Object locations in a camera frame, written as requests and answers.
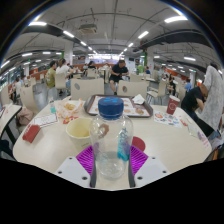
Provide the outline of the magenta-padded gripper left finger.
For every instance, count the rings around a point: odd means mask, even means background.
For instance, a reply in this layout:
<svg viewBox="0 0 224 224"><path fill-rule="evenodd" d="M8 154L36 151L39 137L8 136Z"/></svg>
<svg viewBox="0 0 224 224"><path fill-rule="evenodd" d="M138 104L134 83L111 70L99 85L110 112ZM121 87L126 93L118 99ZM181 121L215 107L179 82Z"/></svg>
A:
<svg viewBox="0 0 224 224"><path fill-rule="evenodd" d="M96 186L96 166L91 146L76 157L68 156L55 171L55 175L84 188Z"/></svg>

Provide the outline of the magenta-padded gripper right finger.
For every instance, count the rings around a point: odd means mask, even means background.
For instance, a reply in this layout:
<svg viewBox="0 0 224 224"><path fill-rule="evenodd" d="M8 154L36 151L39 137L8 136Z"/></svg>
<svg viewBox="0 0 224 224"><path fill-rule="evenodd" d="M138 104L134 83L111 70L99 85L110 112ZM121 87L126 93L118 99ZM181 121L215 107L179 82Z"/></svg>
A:
<svg viewBox="0 0 224 224"><path fill-rule="evenodd" d="M131 147L128 166L131 188L143 187L169 174L168 169L157 157L148 156L135 146Z"/></svg>

